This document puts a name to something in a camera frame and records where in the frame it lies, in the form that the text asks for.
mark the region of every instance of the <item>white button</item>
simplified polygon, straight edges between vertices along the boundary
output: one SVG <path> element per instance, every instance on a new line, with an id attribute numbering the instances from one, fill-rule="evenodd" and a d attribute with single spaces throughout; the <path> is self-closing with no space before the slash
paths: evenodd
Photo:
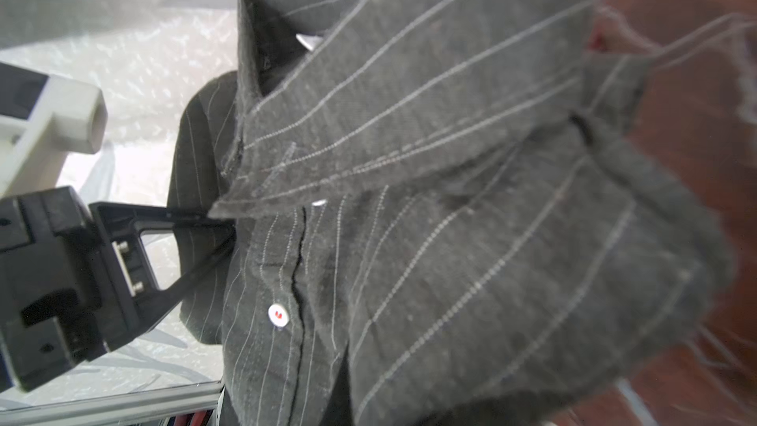
<path id="1" fill-rule="evenodd" d="M 289 324 L 289 313 L 280 304 L 272 304 L 268 308 L 268 317 L 274 326 L 284 327 Z"/>

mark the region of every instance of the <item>striped shirt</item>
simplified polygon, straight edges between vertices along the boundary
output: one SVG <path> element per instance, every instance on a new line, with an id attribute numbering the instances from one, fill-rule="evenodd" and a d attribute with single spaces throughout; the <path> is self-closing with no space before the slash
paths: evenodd
<path id="1" fill-rule="evenodd" d="M 236 220 L 181 311 L 226 421 L 529 424 L 695 326 L 730 253 L 623 140 L 648 63 L 584 52 L 595 2 L 239 1 L 169 196 Z"/>

